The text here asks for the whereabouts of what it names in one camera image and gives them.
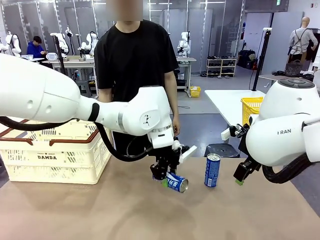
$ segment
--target white plastic crate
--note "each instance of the white plastic crate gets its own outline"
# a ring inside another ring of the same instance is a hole
[[[96,125],[76,120],[42,131],[8,129],[0,133],[0,155],[10,181],[70,184],[96,184],[111,156]]]

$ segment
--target mannequin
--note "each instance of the mannequin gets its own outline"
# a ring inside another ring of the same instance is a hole
[[[307,16],[303,17],[301,27],[291,33],[288,63],[295,60],[300,60],[301,63],[305,61],[309,40],[313,42],[313,47],[311,49],[314,51],[317,48],[318,40],[312,30],[307,29],[309,23],[310,18]]]

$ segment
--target brown table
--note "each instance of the brown table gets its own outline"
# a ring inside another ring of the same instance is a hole
[[[1,240],[317,240],[320,218],[290,183],[255,172],[239,186],[224,158],[216,188],[205,159],[179,168],[189,189],[152,180],[151,157],[112,158],[97,185],[8,182],[0,189]]]

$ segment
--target person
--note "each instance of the person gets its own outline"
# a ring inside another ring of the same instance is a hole
[[[316,50],[318,46],[318,40],[313,34],[312,30],[307,29],[310,23],[309,17],[302,18],[301,27],[294,30],[290,36],[290,56],[289,56],[289,63],[295,60],[300,60],[304,62],[306,59],[307,48],[309,45],[309,40],[313,42],[313,47],[311,48],[313,51]]]
[[[159,24],[140,19],[136,14],[140,10],[139,0],[112,0],[112,3],[119,20],[100,38],[94,50],[98,100],[128,102],[140,87],[163,86],[177,136],[180,120],[174,69],[179,66],[169,34]],[[150,144],[146,135],[137,138],[113,132],[116,150],[122,154],[140,154]]]
[[[39,36],[34,36],[33,41],[28,43],[28,47],[26,49],[27,55],[33,55],[34,59],[43,58],[48,52],[45,51],[40,45],[42,40]]]

